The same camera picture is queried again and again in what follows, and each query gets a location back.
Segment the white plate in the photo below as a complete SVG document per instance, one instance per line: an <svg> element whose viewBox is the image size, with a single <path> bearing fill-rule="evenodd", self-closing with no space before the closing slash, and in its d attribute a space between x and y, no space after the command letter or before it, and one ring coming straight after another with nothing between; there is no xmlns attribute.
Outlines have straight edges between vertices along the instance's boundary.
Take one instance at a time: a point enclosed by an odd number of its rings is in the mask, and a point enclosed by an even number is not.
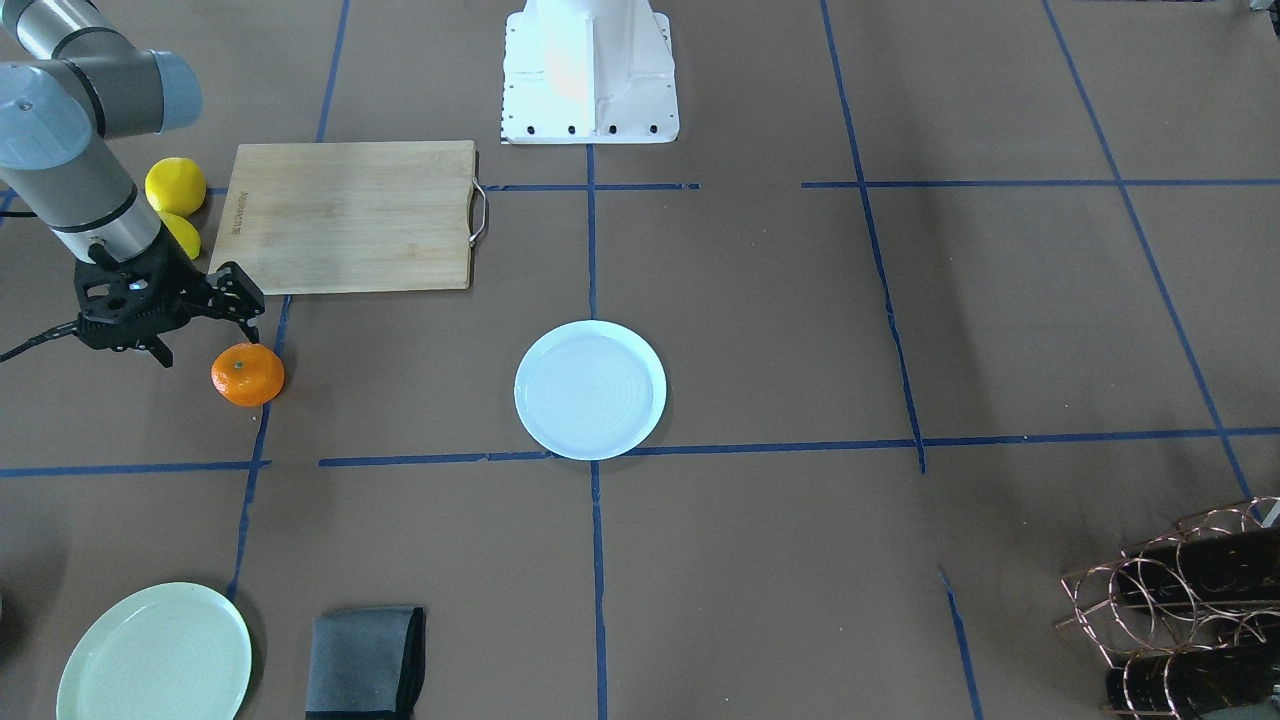
<svg viewBox="0 0 1280 720"><path fill-rule="evenodd" d="M640 445L666 405L658 354L603 320L544 334L516 370L520 421L543 447L573 460L616 457Z"/></svg>

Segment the plate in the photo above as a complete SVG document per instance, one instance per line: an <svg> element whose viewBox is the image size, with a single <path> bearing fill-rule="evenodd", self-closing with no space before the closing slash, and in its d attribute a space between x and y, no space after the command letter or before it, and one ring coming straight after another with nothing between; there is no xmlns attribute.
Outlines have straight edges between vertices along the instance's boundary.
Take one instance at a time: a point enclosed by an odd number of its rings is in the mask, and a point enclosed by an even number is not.
<svg viewBox="0 0 1280 720"><path fill-rule="evenodd" d="M138 591L81 638L58 685L58 720L232 720L252 665L248 629L192 583Z"/></svg>
<svg viewBox="0 0 1280 720"><path fill-rule="evenodd" d="M634 448L666 405L658 354L614 323L561 325L539 338L516 370L520 421L543 447L572 460L605 460Z"/></svg>

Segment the light green plate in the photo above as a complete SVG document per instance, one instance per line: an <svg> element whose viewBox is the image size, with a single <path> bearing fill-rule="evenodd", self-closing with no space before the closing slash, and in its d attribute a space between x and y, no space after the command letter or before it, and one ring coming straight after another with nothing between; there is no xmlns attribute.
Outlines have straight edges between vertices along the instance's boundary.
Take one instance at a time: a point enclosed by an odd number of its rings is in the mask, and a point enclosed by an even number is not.
<svg viewBox="0 0 1280 720"><path fill-rule="evenodd" d="M225 597L155 585L81 638L58 685L58 720L232 720L251 665L244 619Z"/></svg>

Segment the orange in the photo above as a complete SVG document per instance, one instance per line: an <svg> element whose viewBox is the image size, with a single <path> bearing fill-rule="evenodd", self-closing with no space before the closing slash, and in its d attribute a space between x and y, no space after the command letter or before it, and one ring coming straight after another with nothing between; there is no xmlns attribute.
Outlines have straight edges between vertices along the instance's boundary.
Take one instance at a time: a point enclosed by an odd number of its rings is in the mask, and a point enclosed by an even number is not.
<svg viewBox="0 0 1280 720"><path fill-rule="evenodd" d="M284 363L265 345L242 342L223 351L209 369L214 387L236 405L269 402L284 387Z"/></svg>

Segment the wooden cutting board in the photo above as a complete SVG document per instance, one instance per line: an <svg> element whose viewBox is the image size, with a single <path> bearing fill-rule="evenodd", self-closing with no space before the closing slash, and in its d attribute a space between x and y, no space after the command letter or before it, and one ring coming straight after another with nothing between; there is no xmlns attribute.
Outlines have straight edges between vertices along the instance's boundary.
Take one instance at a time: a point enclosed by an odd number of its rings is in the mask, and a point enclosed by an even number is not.
<svg viewBox="0 0 1280 720"><path fill-rule="evenodd" d="M471 283L475 142L241 145L210 269L266 295Z"/></svg>

